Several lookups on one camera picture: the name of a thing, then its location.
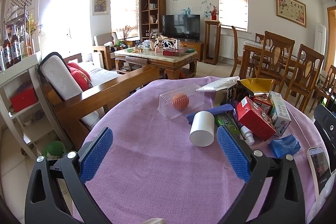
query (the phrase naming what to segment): clear plastic container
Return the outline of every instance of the clear plastic container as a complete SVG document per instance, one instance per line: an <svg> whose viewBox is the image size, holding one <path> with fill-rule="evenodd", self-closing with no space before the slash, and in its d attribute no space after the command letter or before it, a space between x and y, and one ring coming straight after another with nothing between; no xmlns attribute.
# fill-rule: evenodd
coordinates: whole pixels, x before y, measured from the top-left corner
<svg viewBox="0 0 336 224"><path fill-rule="evenodd" d="M204 104L204 90L196 84L162 93L157 110L168 120L188 114Z"/></svg>

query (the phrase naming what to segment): smartphone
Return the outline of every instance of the smartphone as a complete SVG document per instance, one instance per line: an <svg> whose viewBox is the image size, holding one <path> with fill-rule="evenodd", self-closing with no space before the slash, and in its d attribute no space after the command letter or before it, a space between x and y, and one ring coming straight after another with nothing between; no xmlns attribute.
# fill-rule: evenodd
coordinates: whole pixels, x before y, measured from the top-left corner
<svg viewBox="0 0 336 224"><path fill-rule="evenodd" d="M327 157L321 146L309 148L307 157L313 175L315 198L317 200L328 179L331 177L331 172Z"/></svg>

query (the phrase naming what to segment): sunflower painting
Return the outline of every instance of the sunflower painting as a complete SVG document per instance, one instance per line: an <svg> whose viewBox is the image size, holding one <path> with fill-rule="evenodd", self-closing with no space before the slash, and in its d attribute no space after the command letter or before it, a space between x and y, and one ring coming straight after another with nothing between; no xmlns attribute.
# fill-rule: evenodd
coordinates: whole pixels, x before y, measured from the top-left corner
<svg viewBox="0 0 336 224"><path fill-rule="evenodd" d="M108 0L93 0L93 15L107 15Z"/></svg>
<svg viewBox="0 0 336 224"><path fill-rule="evenodd" d="M306 5L297 0L276 0L277 16L306 28Z"/></svg>

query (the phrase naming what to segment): air conditioner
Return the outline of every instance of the air conditioner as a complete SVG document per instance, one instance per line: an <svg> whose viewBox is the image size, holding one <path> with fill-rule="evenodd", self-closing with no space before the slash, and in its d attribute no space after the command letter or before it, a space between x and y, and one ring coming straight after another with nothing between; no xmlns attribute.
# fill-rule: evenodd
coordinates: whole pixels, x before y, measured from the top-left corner
<svg viewBox="0 0 336 224"><path fill-rule="evenodd" d="M314 51L319 52L324 55L326 50L326 32L327 29L322 24L316 24L315 26L315 43L314 43Z"/></svg>

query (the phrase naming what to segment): round table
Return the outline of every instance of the round table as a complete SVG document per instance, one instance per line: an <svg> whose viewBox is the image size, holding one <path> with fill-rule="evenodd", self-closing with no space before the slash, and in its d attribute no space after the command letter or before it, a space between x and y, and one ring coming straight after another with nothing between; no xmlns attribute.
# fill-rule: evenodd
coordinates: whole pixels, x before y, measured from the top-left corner
<svg viewBox="0 0 336 224"><path fill-rule="evenodd" d="M164 218L168 224L216 224L228 210L244 182L236 177L217 141L208 147L193 145L189 142L191 125L185 116L169 121L157 110L161 93L215 80L218 78L208 76L154 81L111 109L90 132L86 141L93 140L104 127L113 131L110 150L95 177L86 182L113 224L140 224L150 218ZM206 93L198 110L213 107L213 99L214 93ZM294 159L307 215L315 192L306 151L325 146L312 121L286 105L292 122L283 137L293 134L301 145ZM267 144L276 138L251 148L273 156ZM267 178L250 218L258 215L269 184ZM80 219L76 209L74 216Z"/></svg>

